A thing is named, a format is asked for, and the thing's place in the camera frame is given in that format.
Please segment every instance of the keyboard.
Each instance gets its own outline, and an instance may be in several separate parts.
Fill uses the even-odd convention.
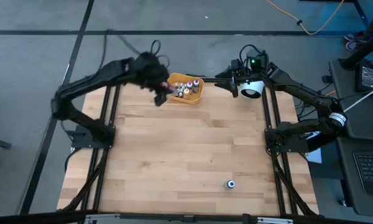
[[[354,158],[365,193],[373,195],[373,152],[355,152]]]

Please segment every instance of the black desk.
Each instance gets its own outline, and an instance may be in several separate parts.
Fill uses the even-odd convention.
[[[356,94],[355,70],[347,71],[340,66],[338,60],[329,63],[330,73],[333,76],[337,97]],[[364,95],[347,98],[340,102],[342,109],[348,108]],[[354,139],[373,140],[373,99],[366,98],[347,113],[346,129],[348,136]]]
[[[337,138],[337,146],[339,157],[341,160],[341,167],[344,174],[344,183],[346,185],[350,206],[358,215],[373,216],[373,196],[364,192],[357,172],[357,167],[352,155],[353,152],[366,151],[368,149],[373,151],[372,140]]]
[[[339,66],[337,60],[329,63],[338,98],[355,94],[354,71],[345,71]],[[359,97],[346,99],[341,103],[345,110]],[[337,138],[336,144],[343,170],[343,190],[347,204],[354,208],[359,215],[373,216],[373,196],[364,192],[359,178],[353,152],[373,151],[373,100],[367,99],[347,112],[347,137]],[[357,139],[371,136],[371,140]]]

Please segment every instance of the small bottle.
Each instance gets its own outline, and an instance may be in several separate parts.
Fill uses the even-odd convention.
[[[198,93],[199,92],[199,80],[193,81],[193,92]]]
[[[232,189],[235,187],[235,182],[233,180],[229,180],[224,184],[225,189]]]
[[[184,89],[184,99],[189,100],[191,93],[188,88]]]
[[[191,81],[189,81],[189,82],[187,82],[186,83],[186,87],[191,91],[191,93],[192,93],[192,82]]]

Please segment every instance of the cable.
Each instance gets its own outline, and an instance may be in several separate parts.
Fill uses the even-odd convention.
[[[133,47],[122,35],[117,35],[119,39],[121,39],[126,47],[128,47],[132,52],[134,52],[137,55],[140,55],[141,53]]]
[[[333,90],[333,91],[331,91],[331,92],[325,94],[325,96],[328,96],[328,95],[333,94],[333,93],[335,93],[335,92],[336,92],[336,90]]]
[[[169,57],[167,55],[159,55],[159,56],[157,56],[157,58],[160,58],[160,57],[164,57],[164,58],[167,59],[167,66],[166,66],[166,68],[168,68],[170,66],[170,59],[169,59]]]
[[[243,68],[248,68],[249,66],[248,58],[244,59],[242,65],[243,65]]]
[[[365,100],[367,97],[371,96],[371,94],[373,94],[373,90],[368,93],[366,96],[362,97],[360,100],[356,101],[355,103],[353,103],[351,106],[349,106],[347,109],[344,110],[344,112],[347,112],[349,111],[351,108],[353,108],[354,106],[356,106],[358,103],[360,103],[362,100]]]
[[[300,119],[302,119],[302,118],[304,118],[304,117],[306,117],[306,116],[312,114],[314,111],[316,111],[316,109],[313,109],[313,110],[311,110],[309,113],[307,113],[306,115],[301,116]]]
[[[81,148],[75,148],[75,150],[73,150],[73,152],[71,152],[69,154],[69,156],[67,157],[67,159],[65,160],[65,173],[67,172],[67,169],[68,169],[68,162],[69,162],[69,159],[76,153],[80,150]]]
[[[362,92],[362,93],[355,93],[355,94],[352,94],[352,95],[349,95],[349,96],[345,96],[343,98],[338,99],[338,101],[345,100],[345,99],[348,99],[348,98],[351,98],[351,97],[354,97],[354,96],[359,96],[359,95],[362,95],[362,94],[370,93],[371,91],[372,90],[365,91],[365,92]]]
[[[268,149],[265,150],[265,152],[270,156],[272,157],[272,153],[270,151],[268,151]],[[280,152],[275,152],[275,156],[274,157],[278,157],[280,155]]]
[[[319,92],[322,92],[323,90],[327,89],[332,83],[329,83],[329,85],[327,85],[326,87],[324,87],[323,89],[319,90]]]
[[[303,115],[306,108],[306,104],[304,103],[301,109],[301,112],[297,115],[298,120],[300,120],[301,115]]]
[[[297,24],[300,25],[300,27],[308,34],[308,35],[315,35],[317,33],[319,33],[319,31],[321,31],[323,28],[325,28],[328,23],[332,20],[332,18],[334,17],[334,15],[337,13],[337,11],[340,9],[341,5],[343,5],[344,1],[345,0],[342,0],[340,2],[340,4],[338,5],[338,7],[336,8],[336,10],[334,10],[333,14],[329,17],[329,19],[323,24],[322,27],[320,27],[316,32],[313,32],[313,33],[310,33],[307,31],[307,29],[304,27],[303,25],[303,21],[300,20],[300,19],[297,19],[297,17],[293,16],[292,14],[284,11],[284,10],[281,10],[278,6],[276,6],[273,2],[269,1],[269,0],[266,0],[269,4],[273,5],[273,7],[275,7],[276,9],[278,9],[279,11],[281,11],[282,13],[294,18],[296,21],[297,21]]]
[[[303,101],[302,101],[302,100],[300,100],[299,104],[297,104],[297,105],[294,105],[294,106],[300,106],[300,105],[301,105],[302,103],[303,103]]]
[[[265,52],[260,51],[257,47],[255,47],[255,46],[252,45],[252,44],[246,44],[246,45],[243,46],[242,49],[239,51],[239,60],[240,60],[241,62],[243,62],[243,59],[242,59],[242,52],[243,52],[243,50],[244,50],[246,47],[252,47],[252,48],[254,48],[254,50],[256,50],[259,54],[265,53]]]
[[[158,44],[158,47],[157,47],[156,52],[154,53],[153,50],[154,50],[154,45],[155,45],[155,43]],[[160,43],[160,40],[154,40],[154,41],[152,42],[152,45],[150,46],[150,53],[151,53],[151,54],[154,54],[154,55],[157,55],[157,53],[159,53],[159,50],[160,50],[161,46],[162,46],[162,44]]]
[[[97,70],[97,72],[95,73],[94,76],[96,76],[99,73],[99,71],[101,70],[102,66],[104,65],[105,56],[106,56],[107,42],[108,42],[108,30],[104,34],[104,45],[103,45],[103,50],[102,50],[101,62],[99,63],[98,70]]]

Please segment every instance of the white cable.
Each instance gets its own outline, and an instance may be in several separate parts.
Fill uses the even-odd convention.
[[[353,105],[349,106],[347,109],[344,110],[344,113],[349,111],[351,108],[353,108],[355,105],[357,105],[358,103],[360,103],[362,100],[365,100],[367,97],[369,97],[371,94],[373,94],[373,91],[371,91],[369,94],[367,94],[366,96],[362,97],[360,100],[356,101]]]

